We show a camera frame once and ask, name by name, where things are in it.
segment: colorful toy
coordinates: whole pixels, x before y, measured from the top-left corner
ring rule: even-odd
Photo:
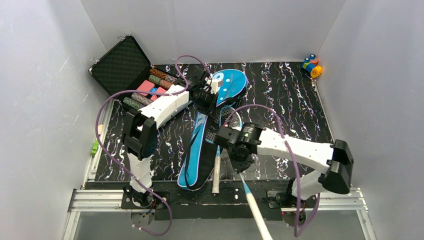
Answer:
[[[317,56],[315,54],[311,54],[309,57],[305,57],[304,61],[302,62],[302,68],[308,71],[311,77],[316,78],[323,72],[323,68],[317,64]]]

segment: tabletop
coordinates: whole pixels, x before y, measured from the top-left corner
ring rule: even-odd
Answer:
[[[252,62],[206,64],[211,73],[225,69],[244,72],[248,79],[247,94],[239,106],[261,104],[270,107],[281,117],[285,134],[316,143],[331,143],[332,136],[321,105],[315,80],[301,68],[301,62]],[[155,65],[155,68],[177,74],[174,65]],[[182,64],[181,72],[190,76],[199,64]],[[276,120],[263,108],[243,109],[243,122],[253,122],[276,130]],[[129,159],[121,142],[125,111],[116,101],[113,105],[104,145],[112,155],[129,167]],[[176,181],[182,165],[184,146],[189,144],[196,114],[189,105],[159,128],[157,151],[153,154],[153,181]],[[227,152],[221,156],[220,179],[235,180]],[[246,180],[280,180],[295,177],[293,163],[273,156],[254,155],[255,163],[243,174]],[[300,174],[313,171],[300,164]],[[96,182],[128,182],[128,174],[102,153],[95,176]]]

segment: black strap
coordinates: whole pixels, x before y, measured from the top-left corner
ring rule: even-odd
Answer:
[[[185,180],[185,185],[187,186],[189,190],[196,190],[196,188],[190,186],[189,181],[187,180],[187,169],[189,168],[189,163],[190,163],[190,151],[192,149],[192,145],[195,142],[195,139],[198,136],[198,134],[199,134],[199,131],[196,132],[193,139],[190,141],[188,148],[187,147],[185,148],[184,154],[181,157],[183,160],[185,159],[184,180]]]

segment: cable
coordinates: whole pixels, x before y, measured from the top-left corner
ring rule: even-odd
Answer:
[[[181,91],[178,91],[178,92],[174,92],[174,93],[172,93],[172,95],[178,95],[178,94],[181,94],[181,93],[183,93],[184,91],[186,91],[187,90],[187,88],[189,87],[189,81],[186,79],[186,77],[181,73],[181,71],[180,71],[180,68],[178,67],[178,60],[180,59],[180,58],[182,58],[182,57],[191,57],[191,58],[194,58],[194,59],[196,59],[197,61],[199,61],[201,64],[202,64],[202,66],[204,67],[204,70],[208,73],[208,74],[210,74],[211,73],[211,71],[206,67],[206,65],[200,60],[200,59],[198,59],[197,57],[195,57],[195,56],[192,56],[192,55],[182,55],[182,56],[179,56],[177,59],[175,59],[175,69],[176,69],[176,71],[177,71],[177,73],[179,74],[179,76],[185,81],[185,88],[183,89],[183,90],[181,90]],[[113,98],[115,98],[116,96],[119,96],[119,95],[121,95],[121,94],[128,94],[128,93],[139,93],[139,94],[151,94],[151,95],[158,95],[158,96],[170,96],[171,94],[170,93],[158,93],[158,92],[150,92],[150,91],[139,91],[139,90],[124,90],[124,91],[120,91],[120,92],[117,92],[117,93],[115,93],[115,94],[113,94],[112,96],[110,96],[110,97],[108,97],[107,99],[106,99],[106,101],[104,101],[104,103],[101,105],[101,107],[100,107],[100,109],[99,109],[99,111],[98,111],[98,114],[97,114],[97,117],[96,117],[96,119],[95,119],[95,138],[97,139],[97,141],[98,141],[98,145],[101,147],[101,149],[106,153],[106,155],[114,162],[114,163],[116,163],[120,168],[122,168],[126,173],[128,173],[129,174],[129,176],[131,177],[131,178],[133,178],[134,180],[135,180],[135,182],[138,184],[138,185],[140,185],[140,187],[142,187],[143,189],[145,189],[148,193],[150,193],[150,194],[152,194],[153,196],[155,196],[156,198],[158,198],[163,204],[165,204],[165,206],[166,206],[166,208],[168,209],[168,212],[169,212],[169,225],[168,225],[168,227],[166,228],[166,230],[164,231],[164,232],[162,232],[162,233],[156,233],[156,232],[153,232],[153,231],[150,231],[149,229],[146,229],[146,228],[144,228],[144,227],[142,227],[142,226],[139,226],[139,225],[133,225],[133,226],[135,226],[135,227],[137,227],[139,230],[143,230],[143,231],[146,231],[146,232],[148,232],[149,234],[151,234],[151,235],[153,235],[153,236],[157,236],[157,237],[159,237],[159,236],[163,236],[163,235],[165,235],[169,230],[170,230],[170,228],[171,228],[171,226],[172,226],[172,211],[171,211],[171,207],[169,206],[169,204],[167,203],[167,201],[165,201],[161,196],[159,196],[158,194],[156,194],[155,192],[153,192],[152,190],[150,190],[148,187],[146,187],[146,186],[144,186],[140,181],[139,181],[139,179],[138,178],[136,178],[136,176],[128,169],[128,168],[126,168],[122,163],[120,163],[118,160],[116,160],[113,156],[112,156],[112,154],[110,153],[110,152],[108,152],[108,149],[106,149],[106,147],[103,145],[103,143],[102,143],[102,140],[100,139],[100,135],[99,135],[99,132],[98,132],[98,130],[97,130],[97,126],[99,125],[99,120],[100,120],[100,116],[102,115],[102,112],[103,112],[103,109],[105,108],[105,106],[106,106],[106,104],[108,104],[109,103],[109,101],[110,100],[112,100]]]
[[[304,231],[304,229],[306,228],[306,226],[312,221],[312,219],[314,219],[315,214],[317,214],[317,210],[318,210],[318,205],[320,204],[320,194],[318,194],[318,198],[316,199],[316,203],[315,206],[313,207],[312,213],[309,216],[308,221],[306,221],[302,227],[299,229],[300,227],[300,221],[299,221],[299,217],[300,217],[300,210],[301,210],[301,173],[299,172],[299,166],[298,166],[298,161],[296,160],[295,154],[292,151],[292,148],[289,145],[289,142],[287,142],[285,140],[285,136],[284,136],[284,131],[283,131],[283,127],[282,127],[282,121],[281,118],[277,115],[276,111],[274,111],[272,108],[264,106],[264,105],[260,105],[260,104],[248,104],[248,105],[244,105],[241,106],[239,108],[237,108],[236,110],[234,110],[225,120],[224,124],[227,124],[228,121],[231,119],[231,117],[238,111],[245,109],[245,108],[251,108],[251,107],[260,107],[260,108],[264,108],[268,111],[270,111],[272,114],[274,114],[275,118],[277,119],[277,125],[278,125],[278,131],[279,134],[281,135],[281,138],[284,139],[284,144],[287,147],[288,153],[290,154],[291,160],[293,161],[293,165],[294,165],[294,172],[296,174],[296,183],[297,183],[297,201],[296,201],[296,219],[295,219],[295,225],[294,225],[294,236],[297,238],[299,237],[302,232]]]

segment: white wall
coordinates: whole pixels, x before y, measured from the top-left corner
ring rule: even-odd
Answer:
[[[81,0],[107,49],[131,33],[154,64],[301,61],[345,0]]]
[[[378,239],[424,235],[424,2],[347,0],[318,53],[336,138]]]
[[[87,69],[105,51],[79,1],[0,2],[0,239],[62,237],[106,99]]]

